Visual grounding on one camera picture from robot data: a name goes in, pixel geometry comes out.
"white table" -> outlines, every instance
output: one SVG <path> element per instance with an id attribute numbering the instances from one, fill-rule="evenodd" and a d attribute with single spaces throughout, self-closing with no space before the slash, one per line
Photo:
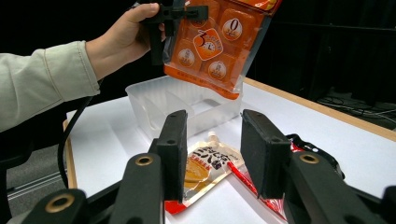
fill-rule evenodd
<path id="1" fill-rule="evenodd" d="M 267 116 L 283 134 L 297 133 L 332 154 L 348 185 L 382 197 L 396 185 L 396 133 L 246 78 L 241 111 Z M 240 148 L 240 116 L 211 130 L 220 141 Z M 205 140 L 207 132 L 188 139 Z M 126 162 L 147 152 L 151 139 L 139 129 L 127 97 L 89 106 L 70 134 L 71 187 L 87 196 L 122 179 Z M 227 176 L 181 214 L 166 213 L 166 223 L 283 223 L 233 175 Z"/>

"hand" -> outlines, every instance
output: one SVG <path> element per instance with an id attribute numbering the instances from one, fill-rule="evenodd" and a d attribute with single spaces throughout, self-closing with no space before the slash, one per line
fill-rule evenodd
<path id="1" fill-rule="evenodd" d="M 159 9 L 160 6 L 156 3 L 130 9 L 107 32 L 86 43 L 87 54 L 98 80 L 149 51 L 149 32 L 139 22 L 155 16 Z M 159 29 L 164 40 L 163 24 Z"/>

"plastic bin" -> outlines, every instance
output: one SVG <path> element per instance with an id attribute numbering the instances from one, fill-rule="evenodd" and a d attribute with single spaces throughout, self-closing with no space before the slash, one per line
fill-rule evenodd
<path id="1" fill-rule="evenodd" d="M 215 127 L 239 115 L 242 94 L 236 100 L 190 82 L 164 76 L 126 89 L 140 128 L 149 138 L 160 136 L 166 117 L 185 109 L 187 136 Z"/>

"brass screw hole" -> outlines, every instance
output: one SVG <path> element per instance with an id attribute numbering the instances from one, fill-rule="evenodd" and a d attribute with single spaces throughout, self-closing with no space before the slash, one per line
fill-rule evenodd
<path id="1" fill-rule="evenodd" d="M 68 206 L 72 205 L 75 197 L 72 194 L 64 193 L 51 199 L 46 205 L 48 213 L 57 213 L 63 211 Z"/>

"light green sleeve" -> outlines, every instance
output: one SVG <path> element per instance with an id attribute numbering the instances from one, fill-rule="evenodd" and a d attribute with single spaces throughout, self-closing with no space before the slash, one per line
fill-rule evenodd
<path id="1" fill-rule="evenodd" d="M 31 56 L 0 53 L 0 132 L 65 101 L 99 93 L 85 41 Z"/>

